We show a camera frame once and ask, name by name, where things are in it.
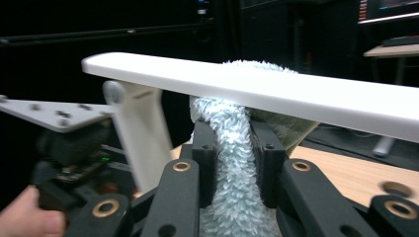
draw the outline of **bolt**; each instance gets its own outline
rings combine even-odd
[[[63,118],[63,119],[60,119],[60,120],[58,121],[58,124],[59,124],[60,126],[68,126],[68,125],[70,124],[70,122],[68,121],[68,119]]]
[[[86,106],[86,105],[83,105],[83,104],[79,104],[79,108],[84,109],[86,111],[91,111],[92,110],[92,107]]]
[[[41,106],[39,104],[30,104],[30,109],[32,111],[40,111],[41,110]]]

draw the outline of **monitor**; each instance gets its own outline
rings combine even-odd
[[[419,18],[419,0],[361,0],[359,24]]]

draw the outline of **dark wall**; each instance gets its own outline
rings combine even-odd
[[[0,13],[13,16],[7,18],[7,14],[0,14],[0,38],[194,24],[203,20],[196,15],[196,1],[190,0],[140,0],[109,4],[93,1],[68,3],[65,5],[68,8],[46,2],[34,4],[21,1],[2,6]],[[209,21],[213,22],[213,27],[205,30],[172,29],[135,36],[34,42],[21,46],[0,41],[3,43],[0,45],[0,95],[17,100],[105,104],[102,84],[107,79],[83,73],[80,64],[83,58],[103,52],[121,51],[222,62],[234,57],[228,50],[229,24],[224,23],[228,19],[224,7],[223,3],[211,6],[213,15]],[[189,96],[165,91],[162,106],[173,145],[188,140],[193,130]],[[41,132],[41,127],[0,113],[0,186],[3,191],[0,208],[29,183],[33,167],[41,158],[35,148]]]

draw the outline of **fuzzy towel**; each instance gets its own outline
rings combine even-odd
[[[234,61],[225,66],[295,73],[256,61]],[[195,122],[198,118],[209,122],[220,147],[212,205],[201,209],[201,236],[281,236],[275,210],[262,203],[256,184],[249,120],[265,120],[289,154],[318,123],[246,109],[222,99],[191,97],[191,119]]]

